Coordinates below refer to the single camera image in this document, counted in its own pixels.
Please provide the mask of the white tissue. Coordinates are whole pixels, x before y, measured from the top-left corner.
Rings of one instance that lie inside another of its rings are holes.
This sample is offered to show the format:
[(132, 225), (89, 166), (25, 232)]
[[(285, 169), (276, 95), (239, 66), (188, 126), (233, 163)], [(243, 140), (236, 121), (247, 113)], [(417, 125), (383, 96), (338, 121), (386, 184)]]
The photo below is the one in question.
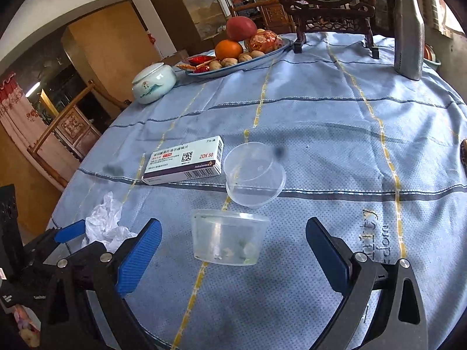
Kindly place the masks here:
[(85, 237), (81, 242), (81, 248), (93, 243), (102, 243), (106, 251), (115, 253), (126, 239), (137, 236), (125, 226), (119, 226), (123, 204), (108, 192), (103, 197), (103, 202), (93, 208), (85, 219)]

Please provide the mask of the clear plastic container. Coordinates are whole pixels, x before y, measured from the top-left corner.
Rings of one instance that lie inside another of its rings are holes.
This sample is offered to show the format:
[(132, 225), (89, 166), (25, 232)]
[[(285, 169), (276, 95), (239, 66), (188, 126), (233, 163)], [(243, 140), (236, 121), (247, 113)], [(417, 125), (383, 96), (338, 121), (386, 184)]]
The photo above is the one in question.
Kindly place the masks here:
[(194, 257), (219, 265), (257, 264), (270, 224), (266, 216), (257, 214), (194, 210), (191, 212)]

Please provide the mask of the white medicine box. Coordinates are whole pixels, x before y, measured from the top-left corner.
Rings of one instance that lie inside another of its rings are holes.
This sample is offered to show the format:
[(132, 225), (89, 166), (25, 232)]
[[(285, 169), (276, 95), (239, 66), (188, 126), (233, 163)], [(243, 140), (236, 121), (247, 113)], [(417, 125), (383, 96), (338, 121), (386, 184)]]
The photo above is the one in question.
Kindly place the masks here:
[(150, 186), (221, 175), (223, 140), (220, 136), (153, 152), (142, 181)]

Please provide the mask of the red white curtain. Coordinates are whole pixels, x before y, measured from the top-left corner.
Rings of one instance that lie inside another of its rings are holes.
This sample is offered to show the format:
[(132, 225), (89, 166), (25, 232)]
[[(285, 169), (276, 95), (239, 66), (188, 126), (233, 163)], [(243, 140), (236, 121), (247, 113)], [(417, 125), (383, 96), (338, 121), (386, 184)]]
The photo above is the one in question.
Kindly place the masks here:
[[(15, 72), (12, 72), (1, 77), (1, 125), (31, 165), (54, 187), (63, 191), (64, 187), (54, 180), (27, 151), (47, 129), (47, 125), (25, 96), (15, 76)], [(38, 154), (66, 182), (70, 181), (79, 167), (78, 160), (53, 134), (48, 136)]]

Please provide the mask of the blue striped tablecloth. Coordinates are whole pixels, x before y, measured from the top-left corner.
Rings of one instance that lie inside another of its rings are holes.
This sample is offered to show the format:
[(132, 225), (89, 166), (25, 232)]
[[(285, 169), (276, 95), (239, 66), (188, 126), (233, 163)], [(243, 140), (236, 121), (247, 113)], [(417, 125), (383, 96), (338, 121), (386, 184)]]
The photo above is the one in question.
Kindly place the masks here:
[[(466, 309), (466, 103), (434, 70), (373, 59), (358, 35), (310, 34), (251, 70), (197, 80), (178, 73), (157, 102), (133, 104), (81, 162), (51, 227), (81, 220), (107, 193), (120, 224), (161, 222), (161, 245), (127, 302), (166, 349), (308, 349), (341, 301), (306, 240), (316, 217), (375, 262), (407, 258), (437, 349)], [(156, 151), (221, 137), (269, 150), (241, 182), (225, 175), (149, 186)]]

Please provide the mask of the brown leather wallet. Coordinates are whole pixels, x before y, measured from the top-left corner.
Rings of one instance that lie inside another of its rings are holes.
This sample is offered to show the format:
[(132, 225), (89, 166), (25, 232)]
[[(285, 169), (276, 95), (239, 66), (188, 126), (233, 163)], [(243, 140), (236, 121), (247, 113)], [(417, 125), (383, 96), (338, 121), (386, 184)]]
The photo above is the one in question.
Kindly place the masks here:
[(467, 139), (464, 139), (460, 144), (461, 163), (467, 168)]

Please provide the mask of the white ceramic lidded jar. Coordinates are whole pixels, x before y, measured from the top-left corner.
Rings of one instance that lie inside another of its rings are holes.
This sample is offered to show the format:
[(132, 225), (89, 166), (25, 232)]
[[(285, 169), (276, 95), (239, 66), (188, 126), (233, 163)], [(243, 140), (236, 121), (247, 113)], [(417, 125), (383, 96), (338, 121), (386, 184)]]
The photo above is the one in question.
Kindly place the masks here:
[(140, 71), (132, 81), (132, 93), (140, 104), (151, 104), (166, 95), (177, 82), (172, 67), (162, 62)]

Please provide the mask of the blue fruit plate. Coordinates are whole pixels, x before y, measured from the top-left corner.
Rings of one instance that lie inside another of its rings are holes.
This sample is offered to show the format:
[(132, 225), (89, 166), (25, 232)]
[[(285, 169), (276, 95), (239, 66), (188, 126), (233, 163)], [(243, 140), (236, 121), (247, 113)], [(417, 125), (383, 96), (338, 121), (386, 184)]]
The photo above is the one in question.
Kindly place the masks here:
[(282, 56), (284, 53), (286, 53), (292, 48), (293, 43), (291, 40), (288, 40), (283, 36), (281, 37), (281, 39), (283, 43), (279, 49), (271, 51), (265, 55), (258, 56), (256, 58), (247, 59), (242, 62), (240, 60), (238, 60), (236, 63), (233, 63), (232, 61), (227, 61), (225, 62), (225, 65), (222, 65), (222, 63), (218, 61), (218, 63), (221, 65), (221, 67), (218, 69), (212, 68), (210, 66), (211, 61), (199, 65), (198, 68), (203, 69), (199, 72), (195, 70), (182, 69), (181, 63), (177, 64), (177, 68), (178, 70), (183, 71), (186, 76), (196, 80), (221, 78), (238, 71), (253, 70), (255, 68), (270, 64), (273, 60), (278, 59), (280, 56)]

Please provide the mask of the red candy packet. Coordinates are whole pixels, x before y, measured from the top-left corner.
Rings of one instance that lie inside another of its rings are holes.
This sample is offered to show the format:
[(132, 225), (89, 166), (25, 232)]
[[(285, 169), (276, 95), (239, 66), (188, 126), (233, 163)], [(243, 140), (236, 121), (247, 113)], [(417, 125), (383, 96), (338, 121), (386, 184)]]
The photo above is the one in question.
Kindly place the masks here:
[(186, 62), (179, 62), (177, 68), (191, 73), (203, 73), (210, 70), (210, 63), (215, 61), (215, 56), (196, 55), (186, 59)]

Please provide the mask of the teal plastic basin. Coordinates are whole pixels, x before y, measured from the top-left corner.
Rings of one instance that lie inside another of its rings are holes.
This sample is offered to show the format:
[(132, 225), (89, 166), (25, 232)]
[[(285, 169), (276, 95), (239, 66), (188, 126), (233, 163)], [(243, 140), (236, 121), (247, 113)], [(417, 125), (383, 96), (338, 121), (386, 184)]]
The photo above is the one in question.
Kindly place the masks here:
[(424, 62), (434, 71), (438, 70), (441, 65), (441, 62), (436, 58), (434, 49), (427, 43), (424, 46)]

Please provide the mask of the netted tangerine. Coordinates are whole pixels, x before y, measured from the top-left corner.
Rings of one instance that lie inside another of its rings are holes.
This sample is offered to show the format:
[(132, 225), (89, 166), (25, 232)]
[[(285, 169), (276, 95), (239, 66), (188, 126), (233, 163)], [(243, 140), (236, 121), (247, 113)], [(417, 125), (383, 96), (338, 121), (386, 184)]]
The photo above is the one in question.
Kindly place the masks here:
[(248, 40), (245, 40), (245, 46), (249, 52), (261, 51), (267, 54), (278, 50), (282, 45), (282, 38), (270, 30), (257, 32)]

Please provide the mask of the grey metal bottle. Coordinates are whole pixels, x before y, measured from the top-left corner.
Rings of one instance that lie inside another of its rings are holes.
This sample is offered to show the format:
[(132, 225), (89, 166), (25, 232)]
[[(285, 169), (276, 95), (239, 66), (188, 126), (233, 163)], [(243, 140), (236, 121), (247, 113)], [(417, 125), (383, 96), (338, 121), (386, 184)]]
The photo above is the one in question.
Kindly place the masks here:
[(424, 20), (417, 0), (394, 0), (394, 69), (418, 81), (424, 63)]

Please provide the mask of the orange fruit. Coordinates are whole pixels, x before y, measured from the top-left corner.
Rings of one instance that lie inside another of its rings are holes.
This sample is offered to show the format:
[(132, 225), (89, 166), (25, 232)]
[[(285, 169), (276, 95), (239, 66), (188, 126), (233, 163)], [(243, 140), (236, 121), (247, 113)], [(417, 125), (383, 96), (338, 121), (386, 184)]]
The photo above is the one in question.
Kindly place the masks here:
[(219, 61), (223, 59), (237, 59), (244, 51), (239, 42), (222, 40), (215, 46), (215, 57)]

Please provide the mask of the red apple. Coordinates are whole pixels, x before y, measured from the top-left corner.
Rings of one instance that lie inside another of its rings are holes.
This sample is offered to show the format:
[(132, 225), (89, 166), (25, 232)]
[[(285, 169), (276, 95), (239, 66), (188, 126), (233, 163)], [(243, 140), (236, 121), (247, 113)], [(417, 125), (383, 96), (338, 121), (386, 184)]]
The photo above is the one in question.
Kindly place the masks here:
[(235, 42), (246, 40), (257, 33), (257, 26), (248, 17), (235, 16), (229, 18), (226, 23), (226, 34), (228, 38)]

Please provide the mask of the round embroidered table screen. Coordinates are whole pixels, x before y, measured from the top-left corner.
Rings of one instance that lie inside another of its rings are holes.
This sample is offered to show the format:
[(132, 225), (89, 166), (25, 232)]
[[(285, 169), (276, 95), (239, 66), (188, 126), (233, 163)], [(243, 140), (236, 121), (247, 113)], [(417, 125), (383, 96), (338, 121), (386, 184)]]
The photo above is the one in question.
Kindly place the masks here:
[(279, 0), (293, 18), (297, 39), (294, 53), (302, 52), (308, 32), (337, 32), (364, 35), (364, 47), (379, 58), (370, 21), (376, 0)]

